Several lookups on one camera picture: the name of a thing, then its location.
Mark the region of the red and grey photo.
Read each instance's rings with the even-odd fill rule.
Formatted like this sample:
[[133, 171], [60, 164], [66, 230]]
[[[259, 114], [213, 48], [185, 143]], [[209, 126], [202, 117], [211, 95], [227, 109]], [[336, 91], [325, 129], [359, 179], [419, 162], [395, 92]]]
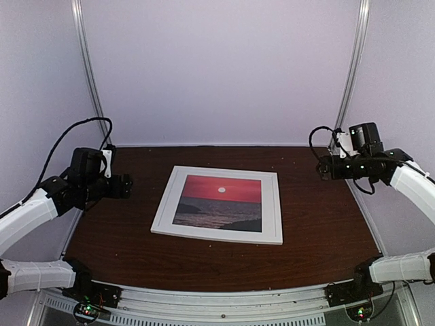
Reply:
[[188, 175], [173, 224], [260, 233], [261, 181]]

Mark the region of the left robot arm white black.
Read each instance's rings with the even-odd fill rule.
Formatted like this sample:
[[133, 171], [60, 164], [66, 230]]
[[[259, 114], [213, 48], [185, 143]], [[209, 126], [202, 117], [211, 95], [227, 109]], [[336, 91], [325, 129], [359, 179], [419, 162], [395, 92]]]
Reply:
[[104, 198], [127, 199], [133, 181], [129, 175], [84, 179], [74, 183], [50, 177], [29, 199], [1, 214], [1, 297], [21, 291], [61, 288], [84, 302], [98, 294], [92, 272], [77, 259], [65, 259], [64, 227], [88, 202]]

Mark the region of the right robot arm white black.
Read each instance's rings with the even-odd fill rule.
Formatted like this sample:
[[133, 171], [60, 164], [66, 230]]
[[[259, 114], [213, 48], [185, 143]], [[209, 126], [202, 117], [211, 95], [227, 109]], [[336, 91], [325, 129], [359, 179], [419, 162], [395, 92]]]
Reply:
[[349, 295], [362, 300], [381, 283], [433, 283], [434, 176], [398, 148], [314, 156], [321, 179], [348, 182], [380, 250], [355, 267]]

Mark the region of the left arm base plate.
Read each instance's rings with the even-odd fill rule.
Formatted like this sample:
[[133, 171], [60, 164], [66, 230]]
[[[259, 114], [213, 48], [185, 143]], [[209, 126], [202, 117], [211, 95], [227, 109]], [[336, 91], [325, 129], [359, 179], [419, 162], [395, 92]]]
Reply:
[[100, 308], [117, 308], [121, 288], [93, 280], [77, 280], [71, 288], [62, 288], [62, 294], [77, 302], [92, 304]]

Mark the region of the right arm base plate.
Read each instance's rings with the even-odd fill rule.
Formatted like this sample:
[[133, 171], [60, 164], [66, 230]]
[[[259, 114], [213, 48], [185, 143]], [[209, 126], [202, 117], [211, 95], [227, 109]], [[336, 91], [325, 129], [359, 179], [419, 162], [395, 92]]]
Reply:
[[344, 283], [330, 283], [324, 288], [324, 291], [329, 307], [369, 301], [371, 298], [383, 294], [383, 288], [379, 284], [357, 285], [352, 280]]

